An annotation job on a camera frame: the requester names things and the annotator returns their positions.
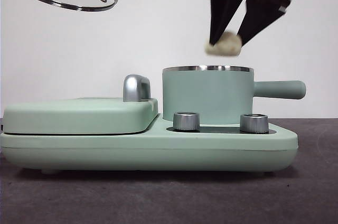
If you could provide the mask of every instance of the saucepan handle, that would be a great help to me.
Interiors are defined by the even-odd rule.
[[[304,82],[293,81],[257,81],[255,82],[256,97],[302,99],[306,94]]]
[[[138,74],[130,74],[125,78],[123,101],[141,101],[150,98],[150,81],[148,78]]]

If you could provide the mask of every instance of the appliance base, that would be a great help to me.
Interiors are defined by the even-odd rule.
[[[274,134],[172,132],[159,115],[147,130],[120,135],[2,134],[13,164],[59,170],[184,170],[270,172],[288,167],[298,149],[294,132],[269,124]]]

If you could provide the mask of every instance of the gray carpet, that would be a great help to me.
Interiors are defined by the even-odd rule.
[[[338,223],[338,119],[271,119],[295,131],[289,168],[46,176],[1,157],[1,224]]]

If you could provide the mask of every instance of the saucepan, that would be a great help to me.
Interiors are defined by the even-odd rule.
[[[175,112],[200,114],[201,124],[238,124],[252,114],[253,97],[302,99],[302,81],[254,81],[254,70],[238,66],[184,66],[163,69],[163,118]]]

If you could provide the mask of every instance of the griddle lid handle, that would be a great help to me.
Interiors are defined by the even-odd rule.
[[[123,101],[141,101],[150,98],[150,81],[148,78],[138,74],[130,74],[125,78]]]

